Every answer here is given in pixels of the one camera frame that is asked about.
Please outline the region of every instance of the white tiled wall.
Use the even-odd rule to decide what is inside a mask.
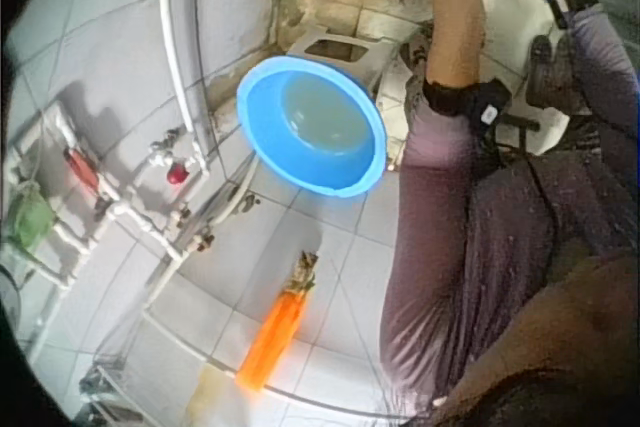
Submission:
[[[203,189],[207,196],[226,181],[223,162],[228,164],[226,174],[231,176],[250,149],[241,137],[232,136],[220,146],[220,152],[224,153],[221,160],[207,113],[204,79],[215,76],[221,69],[232,69],[239,59],[266,46],[271,2],[171,0],[178,60],[188,87],[189,105],[206,153],[211,153],[210,182]],[[158,0],[30,0],[10,33],[9,46],[17,68],[9,140],[35,122],[39,108],[59,98],[80,135],[88,140],[106,170],[122,186],[147,155],[149,144],[161,140],[168,128],[182,124],[164,50]],[[176,150],[188,154],[189,148],[183,145]],[[78,233],[90,231],[94,225],[94,200],[79,189],[73,190],[76,182],[62,161],[60,146],[47,141],[43,153],[37,178],[44,184],[53,207]],[[153,172],[141,192],[145,203],[167,212],[167,204],[179,193],[168,188],[164,175]],[[205,200],[200,195],[198,205]],[[272,203],[273,208],[269,209],[269,202],[265,199],[262,208],[255,211],[255,222],[252,216],[238,218],[240,225],[254,222],[256,230],[252,232],[258,236],[262,231],[269,232],[265,243],[279,221],[272,214],[279,212],[281,216],[285,210],[277,203]],[[77,382],[90,365],[92,354],[142,294],[162,254],[156,244],[123,220],[109,228],[81,271],[36,367],[47,389],[69,415],[79,409]],[[73,252],[52,239],[43,243],[37,255],[56,269],[68,268],[75,259]],[[237,260],[233,255],[216,255],[215,259],[216,263]],[[257,257],[247,257],[247,275],[255,260]],[[164,295],[175,294],[173,287]],[[31,336],[50,291],[50,285],[38,276],[23,290],[24,315],[18,334],[22,342],[26,343]],[[239,290],[232,296],[237,300],[241,293]],[[231,309],[204,292],[202,295],[209,298],[209,303],[205,302],[207,308],[201,311],[205,316],[215,311],[220,325],[216,330],[208,317],[201,318],[194,327],[201,337],[191,340],[203,343],[203,348],[211,352]],[[199,298],[178,297],[192,304]],[[174,300],[178,302],[177,298],[167,302],[171,305]],[[188,310],[202,307],[192,304]],[[187,329],[183,333],[189,337],[189,325],[183,326]]]

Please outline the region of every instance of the wrist strap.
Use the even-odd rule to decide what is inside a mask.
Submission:
[[[567,18],[569,14],[576,14],[588,9],[596,4],[598,0],[546,0],[551,7],[556,25],[562,30],[567,29]]]

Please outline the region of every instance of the shower pipe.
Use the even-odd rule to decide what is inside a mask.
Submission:
[[[197,160],[203,175],[208,176],[209,166],[207,165],[206,159],[204,158],[204,149],[202,148],[200,138],[194,127],[193,116],[191,115],[191,111],[189,110],[184,83],[182,81],[182,74],[180,72],[180,64],[178,62],[178,54],[173,32],[171,0],[158,0],[158,3],[160,6],[160,23],[162,25],[162,36],[164,38],[164,47],[167,53],[167,62],[169,64],[169,71],[171,72],[173,89],[176,92],[176,99],[178,101],[178,106],[180,107],[180,113],[182,114],[184,125],[187,129],[187,132],[191,136],[194,157]]]
[[[60,102],[55,102],[50,106],[49,109],[45,113],[48,122],[47,126],[54,127],[60,133],[62,133],[65,142],[70,146],[79,145],[77,135],[70,124],[70,122],[66,119],[63,113],[63,107]],[[18,165],[21,161],[24,160],[21,152],[27,152],[29,147],[39,140],[41,135],[40,123],[34,123],[16,142],[14,146],[9,149],[7,160],[10,161],[11,165]],[[149,158],[145,159],[144,164],[149,164]],[[73,229],[61,219],[56,219],[53,225],[53,231],[58,234],[60,239],[67,243],[69,246],[74,248],[78,252],[78,257],[76,262],[71,267],[71,270],[67,274],[59,274],[54,272],[52,269],[47,267],[42,262],[37,259],[27,259],[26,266],[34,269],[40,275],[42,275],[45,279],[52,282],[56,288],[53,295],[49,298],[47,302],[47,307],[44,309],[46,314],[43,316],[44,318],[40,318],[38,320],[39,328],[38,332],[33,338],[33,342],[27,349],[27,358],[31,365],[33,365],[41,351],[45,345],[46,339],[49,335],[49,331],[51,326],[53,325],[53,321],[57,317],[62,303],[66,296],[69,294],[75,281],[82,269],[82,267],[86,264],[86,261],[90,257],[91,253],[101,241],[106,232],[107,228],[118,216],[128,215],[131,217],[135,223],[140,227],[144,234],[151,236],[155,239],[165,250],[165,252],[171,257],[172,262],[167,270],[161,275],[159,281],[152,289],[153,299],[157,298],[157,296],[162,292],[167,282],[171,278],[171,276],[180,268],[180,266],[184,263],[184,261],[188,258],[188,256],[195,252],[197,248],[201,245],[203,241],[202,232],[206,231],[209,228],[212,228],[215,225],[219,225],[222,223],[234,210],[234,208],[240,203],[245,193],[247,192],[251,180],[256,172],[256,167],[258,164],[257,157],[254,158],[250,164],[250,168],[247,172],[247,175],[243,179],[242,183],[238,191],[234,194],[234,196],[229,200],[229,204],[216,215],[214,218],[207,221],[204,228],[202,228],[199,232],[196,233],[191,240],[189,241],[186,249],[180,250],[174,243],[172,243],[165,235],[165,232],[160,230],[153,220],[148,216],[140,213],[133,205],[132,201],[134,199],[138,199],[137,191],[131,185],[125,188],[127,192],[126,197],[122,196],[118,189],[105,177],[104,173],[97,172],[98,176],[98,185],[100,190],[109,197],[111,200],[111,205],[107,208],[107,211],[102,218],[102,220],[98,223],[94,232],[86,237],[79,237]],[[146,169],[145,165],[139,167],[139,172],[142,172]],[[200,187],[204,185],[204,182],[208,180],[207,176],[204,175],[204,171],[199,172],[201,177],[195,182],[196,188],[189,192],[187,196],[187,202],[190,202],[193,199],[193,196],[197,193]],[[8,180],[14,185],[19,184],[20,179],[17,178],[16,175],[10,173],[8,176]]]

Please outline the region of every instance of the floor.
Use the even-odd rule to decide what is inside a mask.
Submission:
[[[531,39],[537,34],[557,37],[551,14],[542,0],[485,0],[485,6],[481,76],[484,80],[497,77],[512,91],[512,114],[548,126],[544,135],[527,134],[531,148],[544,151],[554,132],[561,135],[564,117],[553,109],[526,106],[522,87]],[[287,50],[308,26],[318,24],[336,34],[402,42],[430,16],[429,0],[281,0],[277,38]],[[394,59],[376,92],[391,158],[399,156],[406,137],[401,115],[406,76]],[[515,142],[517,131],[510,129],[502,127],[500,135]],[[227,145],[238,147],[238,152],[251,150],[241,130],[231,135]],[[386,172],[365,195],[338,200],[301,191],[261,165],[250,189],[259,202],[222,224],[212,248],[185,263],[154,305],[154,315],[201,352],[238,368],[299,252],[316,251],[316,287],[296,340],[270,384],[344,409],[410,415],[410,408],[386,383],[378,362],[379,323],[398,222],[397,173]],[[132,262],[142,265],[135,256]],[[126,286],[132,283],[121,281]],[[203,362],[144,322],[137,328],[123,323],[107,344],[116,350],[124,347],[132,333],[126,363],[118,374],[122,387],[162,425],[183,425]],[[87,365],[90,360],[90,355],[83,358]],[[81,377],[81,371],[74,370],[70,383],[65,379],[69,387],[60,387],[70,389],[67,397],[78,397],[74,379]],[[287,403],[269,395],[250,399],[229,378],[219,375],[217,382],[211,409],[197,425],[398,424]]]

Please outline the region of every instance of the water pipe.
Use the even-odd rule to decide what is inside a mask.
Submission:
[[[222,212],[207,221],[207,225],[209,225],[209,227],[214,227],[221,224],[235,210],[235,208],[244,197],[244,194],[247,192],[247,190],[249,190],[249,185],[251,184],[253,177],[256,175],[256,170],[259,163],[260,159],[258,158],[257,154],[254,153],[253,159],[251,159],[251,163],[249,164],[247,174],[244,176],[244,179],[242,179],[242,183],[238,187],[238,191],[235,193],[233,198],[229,200],[229,203],[225,206]]]
[[[184,125],[187,129],[187,132],[191,135],[194,157],[198,161],[200,170],[202,170],[203,175],[208,176],[209,167],[204,158],[204,149],[200,144],[199,136],[193,124],[193,117],[191,115],[191,111],[189,110],[184,83],[182,82],[182,75],[180,73],[178,54],[176,52],[176,43],[173,33],[173,19],[171,17],[171,0],[158,1],[160,4],[160,22],[162,24],[164,46],[167,52],[167,61],[169,63],[169,71],[171,72],[173,88],[176,92],[176,99],[178,101],[178,106],[180,107],[180,113],[182,114]]]

